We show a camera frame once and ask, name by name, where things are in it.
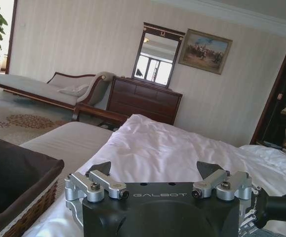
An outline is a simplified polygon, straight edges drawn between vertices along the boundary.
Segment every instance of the framed painting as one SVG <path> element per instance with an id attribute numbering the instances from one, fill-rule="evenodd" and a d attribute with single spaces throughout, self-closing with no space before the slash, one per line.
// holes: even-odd
<path id="1" fill-rule="evenodd" d="M 230 39 L 188 29 L 178 63 L 222 74 L 232 42 Z"/>

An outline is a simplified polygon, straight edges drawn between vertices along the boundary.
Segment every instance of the wooden chest of drawers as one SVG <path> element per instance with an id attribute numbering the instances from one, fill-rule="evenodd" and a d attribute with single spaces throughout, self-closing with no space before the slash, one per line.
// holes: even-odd
<path id="1" fill-rule="evenodd" d="M 114 77 L 107 110 L 173 124 L 181 97 L 180 93 L 140 80 Z"/>

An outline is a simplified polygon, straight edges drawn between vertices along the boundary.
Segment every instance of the mirror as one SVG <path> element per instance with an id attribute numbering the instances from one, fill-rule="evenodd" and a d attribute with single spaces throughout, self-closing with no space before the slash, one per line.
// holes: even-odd
<path id="1" fill-rule="evenodd" d="M 168 87 L 184 33 L 144 23 L 132 78 Z"/>

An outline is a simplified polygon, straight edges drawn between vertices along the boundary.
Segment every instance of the logo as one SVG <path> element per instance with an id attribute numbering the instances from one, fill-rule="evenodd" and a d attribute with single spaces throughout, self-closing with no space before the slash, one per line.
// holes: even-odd
<path id="1" fill-rule="evenodd" d="M 155 198 L 159 198 L 159 197 L 185 197 L 187 194 L 133 194 L 133 197 L 135 198 L 143 198 L 143 197 L 155 197 Z"/>

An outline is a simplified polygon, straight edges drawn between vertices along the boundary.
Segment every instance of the wooden door frame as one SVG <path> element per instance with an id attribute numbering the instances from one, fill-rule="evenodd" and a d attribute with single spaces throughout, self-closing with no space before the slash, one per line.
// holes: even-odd
<path id="1" fill-rule="evenodd" d="M 18 6 L 18 0 L 14 0 L 14 3 L 13 3 L 13 13 L 12 13 L 12 21 L 11 21 L 10 39 L 9 39 L 9 49 L 8 49 L 8 57 L 7 57 L 7 60 L 6 60 L 5 74 L 9 74 L 9 67 L 10 67 L 11 53 L 12 53 L 14 24 L 15 24 L 15 16 L 16 16 L 17 6 Z"/>
<path id="2" fill-rule="evenodd" d="M 255 132 L 254 132 L 254 134 L 252 136 L 252 139 L 250 141 L 251 145 L 256 144 L 258 133 L 259 133 L 259 131 L 261 129 L 261 126 L 263 125 L 263 123 L 265 121 L 265 116 L 266 116 L 266 113 L 267 113 L 268 108 L 270 106 L 270 102 L 273 99 L 273 97 L 276 96 L 275 93 L 276 93 L 279 85 L 281 84 L 282 80 L 284 79 L 282 77 L 282 74 L 283 74 L 285 68 L 286 68 L 286 56 L 285 56 L 285 59 L 282 62 L 282 65 L 281 65 L 281 68 L 280 68 L 279 73 L 277 75 L 276 81 L 275 81 L 275 83 L 274 83 L 274 85 L 273 85 L 273 87 L 271 89 L 271 92 L 269 94 L 269 97 L 268 97 L 268 100 L 266 102 L 266 105 L 265 105 L 265 107 L 264 107 L 264 109 L 262 111 L 262 114 L 261 114 L 260 119 L 258 121 L 257 127 L 256 127 Z"/>

